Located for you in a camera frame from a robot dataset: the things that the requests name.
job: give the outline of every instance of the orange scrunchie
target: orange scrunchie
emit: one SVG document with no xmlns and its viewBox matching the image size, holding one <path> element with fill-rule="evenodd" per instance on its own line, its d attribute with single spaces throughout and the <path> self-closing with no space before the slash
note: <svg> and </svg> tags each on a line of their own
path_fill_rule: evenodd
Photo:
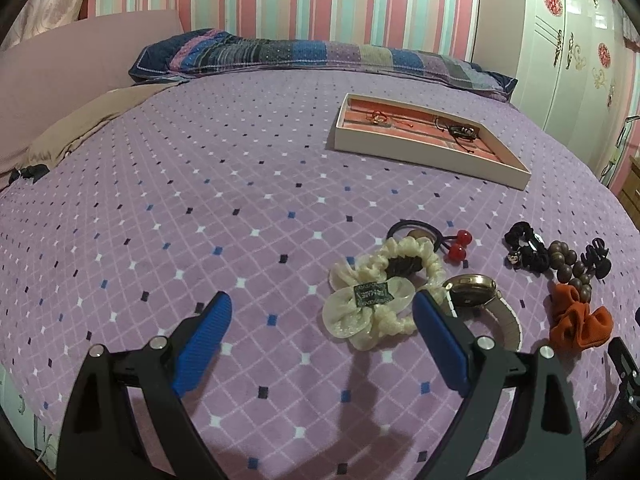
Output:
<svg viewBox="0 0 640 480">
<path fill-rule="evenodd" d="M 604 345 L 611 337 L 613 318 L 601 306 L 589 313 L 589 303 L 571 285 L 556 285 L 552 294 L 552 317 L 556 325 L 549 332 L 551 346 L 558 351 L 578 353 Z"/>
</svg>

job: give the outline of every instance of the wooden cabinet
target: wooden cabinet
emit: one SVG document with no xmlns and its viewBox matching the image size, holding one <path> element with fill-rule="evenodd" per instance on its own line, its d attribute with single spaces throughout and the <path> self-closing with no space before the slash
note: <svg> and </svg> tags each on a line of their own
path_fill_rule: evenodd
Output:
<svg viewBox="0 0 640 480">
<path fill-rule="evenodd" d="M 640 159 L 633 160 L 625 185 L 618 194 L 618 200 L 640 230 Z"/>
<path fill-rule="evenodd" d="M 596 171 L 618 128 L 621 27 L 611 0 L 480 0 L 473 61 L 516 77 L 512 104 Z"/>
</svg>

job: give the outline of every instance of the beige blanket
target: beige blanket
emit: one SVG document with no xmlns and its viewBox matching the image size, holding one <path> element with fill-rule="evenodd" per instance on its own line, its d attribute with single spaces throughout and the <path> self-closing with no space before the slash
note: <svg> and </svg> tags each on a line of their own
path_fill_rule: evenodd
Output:
<svg viewBox="0 0 640 480">
<path fill-rule="evenodd" d="M 111 90 L 60 119 L 29 146 L 18 169 L 45 164 L 55 168 L 67 153 L 78 148 L 112 119 L 142 104 L 152 95 L 178 83 L 146 84 Z"/>
</svg>

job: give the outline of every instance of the black cloth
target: black cloth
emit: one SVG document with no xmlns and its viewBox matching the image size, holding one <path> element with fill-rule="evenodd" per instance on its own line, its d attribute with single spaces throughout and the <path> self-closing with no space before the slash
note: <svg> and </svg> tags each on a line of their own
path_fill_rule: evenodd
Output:
<svg viewBox="0 0 640 480">
<path fill-rule="evenodd" d="M 32 178 L 35 184 L 47 173 L 49 173 L 49 168 L 47 168 L 45 164 L 36 164 L 35 166 L 27 166 L 21 170 L 13 170 L 11 175 L 9 175 L 9 184 L 13 184 L 20 177 Z"/>
</svg>

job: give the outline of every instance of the diamond pattern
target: diamond pattern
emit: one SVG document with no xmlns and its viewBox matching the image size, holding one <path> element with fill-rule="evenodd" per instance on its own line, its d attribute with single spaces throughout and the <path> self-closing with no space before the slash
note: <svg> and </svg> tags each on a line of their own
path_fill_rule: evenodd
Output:
<svg viewBox="0 0 640 480">
<path fill-rule="evenodd" d="M 527 192 L 327 150 L 348 91 L 486 124 L 532 169 Z M 59 431 L 92 343 L 140 348 L 225 290 L 233 320 L 212 377 L 187 407 L 229 477 L 281 478 L 296 466 L 301 478 L 331 478 L 344 466 L 348 478 L 412 478 L 459 396 L 418 337 L 360 353 L 318 326 L 328 267 L 379 246 L 399 218 L 446 235 L 469 229 L 482 241 L 461 268 L 496 279 L 527 351 L 548 335 L 546 280 L 504 267 L 502 234 L 527 219 L 548 242 L 562 236 L 577 250 L 602 236 L 614 270 L 594 294 L 638 357 L 640 235 L 567 150 L 480 96 L 383 75 L 291 70 L 169 89 L 111 121 L 36 185 L 20 180 L 0 193 L 0 360 Z M 491 326 L 482 313 L 470 323 L 476 333 Z M 605 350 L 585 352 L 571 368 L 583 432 L 606 403 Z M 503 394 L 474 470 L 490 462 L 512 398 Z M 358 460 L 369 447 L 376 452 Z M 166 467 L 157 448 L 148 452 Z"/>
</svg>

